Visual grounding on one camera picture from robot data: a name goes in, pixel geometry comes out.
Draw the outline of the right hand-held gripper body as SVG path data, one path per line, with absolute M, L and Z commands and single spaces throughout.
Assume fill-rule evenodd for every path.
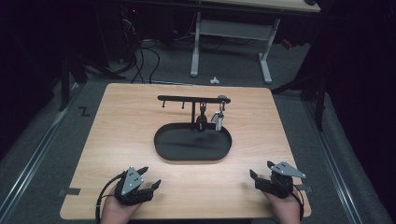
M 258 180 L 254 180 L 255 188 L 273 194 L 280 199 L 287 198 L 292 194 L 294 177 L 306 178 L 306 174 L 285 161 L 275 163 L 275 166 L 270 170 L 271 174 L 268 179 L 259 177 Z

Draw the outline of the metal floor rail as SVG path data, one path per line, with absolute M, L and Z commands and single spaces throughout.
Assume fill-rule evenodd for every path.
M 6 157 L 0 161 L 0 224 L 7 224 L 49 151 L 51 141 L 70 105 L 83 87 L 83 84 L 74 83 L 68 103 L 62 103 L 61 97 L 56 96 L 41 109 Z
M 318 128 L 318 125 L 316 124 L 315 111 L 313 106 L 307 102 L 302 102 L 302 105 L 318 138 L 320 144 L 320 151 L 327 166 L 328 172 L 331 176 L 337 196 L 341 202 L 341 205 L 344 208 L 344 211 L 346 212 L 346 217 L 349 224 L 363 224 L 360 213 L 352 199 L 352 195 L 347 186 L 347 183 L 344 180 L 341 171 L 337 166 L 325 134 Z

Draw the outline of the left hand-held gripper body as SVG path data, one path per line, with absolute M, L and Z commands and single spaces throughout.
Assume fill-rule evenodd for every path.
M 133 166 L 130 166 L 117 183 L 114 197 L 121 204 L 127 206 L 151 201 L 154 191 L 150 189 L 140 189 L 143 183 L 144 179 L 142 175 L 139 175 L 137 170 Z

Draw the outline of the person's left hand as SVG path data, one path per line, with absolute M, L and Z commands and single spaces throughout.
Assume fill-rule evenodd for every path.
M 141 203 L 132 206 L 121 204 L 114 196 L 105 199 L 100 224 L 128 224 Z

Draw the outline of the black car key fob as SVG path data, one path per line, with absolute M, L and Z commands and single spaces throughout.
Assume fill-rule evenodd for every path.
M 200 103 L 200 115 L 196 119 L 196 130 L 198 133 L 202 133 L 205 131 L 207 126 L 207 117 L 205 115 L 206 112 L 206 102 Z

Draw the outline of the black metal stand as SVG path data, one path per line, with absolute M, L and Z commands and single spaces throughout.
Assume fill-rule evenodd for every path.
M 302 101 L 316 100 L 314 110 L 314 122 L 317 128 L 322 132 L 322 117 L 325 109 L 325 92 L 327 79 L 325 75 L 312 74 L 306 77 L 298 77 L 293 81 L 271 90 L 272 94 L 280 94 L 287 90 L 301 90 L 300 99 Z
M 61 106 L 60 111 L 64 111 L 71 103 L 71 88 L 70 77 L 73 77 L 77 84 L 85 85 L 88 81 L 88 75 L 85 66 L 88 65 L 103 75 L 115 79 L 124 79 L 124 77 L 117 75 L 115 72 L 104 68 L 99 63 L 95 63 L 82 55 L 76 53 L 66 53 L 62 60 L 61 67 Z

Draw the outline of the person's right hand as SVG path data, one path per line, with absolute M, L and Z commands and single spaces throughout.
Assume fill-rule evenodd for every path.
M 263 195 L 270 202 L 279 224 L 301 224 L 300 197 L 297 189 L 294 189 L 293 193 L 284 199 L 280 199 L 265 191 Z

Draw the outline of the silver keys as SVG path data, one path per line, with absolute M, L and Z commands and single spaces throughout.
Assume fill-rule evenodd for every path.
M 211 122 L 215 125 L 215 130 L 217 132 L 220 132 L 222 129 L 222 122 L 224 119 L 224 114 L 223 112 L 225 111 L 225 105 L 226 103 L 222 101 L 219 105 L 219 109 L 215 112 L 213 115 Z

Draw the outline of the black computer tower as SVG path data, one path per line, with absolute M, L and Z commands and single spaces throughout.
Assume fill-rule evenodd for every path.
M 134 61 L 135 51 L 140 43 L 140 23 L 135 7 L 120 6 L 123 38 L 126 45 L 126 59 Z

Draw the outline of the black key rack with tray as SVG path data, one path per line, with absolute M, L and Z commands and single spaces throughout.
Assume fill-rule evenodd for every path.
M 222 101 L 227 104 L 231 99 L 225 95 L 213 97 L 192 97 L 159 95 L 163 102 L 191 103 L 191 121 L 164 124 L 154 135 L 156 152 L 168 161 L 219 161 L 230 151 L 233 139 L 229 131 L 223 126 L 220 132 L 215 130 L 211 119 L 219 109 Z M 200 115 L 200 103 L 206 102 L 207 126 L 204 132 L 196 130 L 196 119 Z

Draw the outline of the white metal-framed desk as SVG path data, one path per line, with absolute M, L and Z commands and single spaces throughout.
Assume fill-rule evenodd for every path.
M 321 11 L 316 0 L 196 0 L 199 7 L 207 3 L 219 7 L 250 7 L 252 9 L 267 10 L 275 13 L 302 13 L 303 15 L 318 14 Z M 276 33 L 281 22 L 279 16 L 275 16 L 268 24 L 253 24 L 241 21 L 225 21 L 221 19 L 203 19 L 198 11 L 195 20 L 194 47 L 191 58 L 192 77 L 197 77 L 200 61 L 200 37 L 212 35 L 231 37 L 247 40 L 264 41 L 263 51 L 258 54 L 262 70 L 263 81 L 272 83 L 268 67 L 267 57 L 272 47 Z

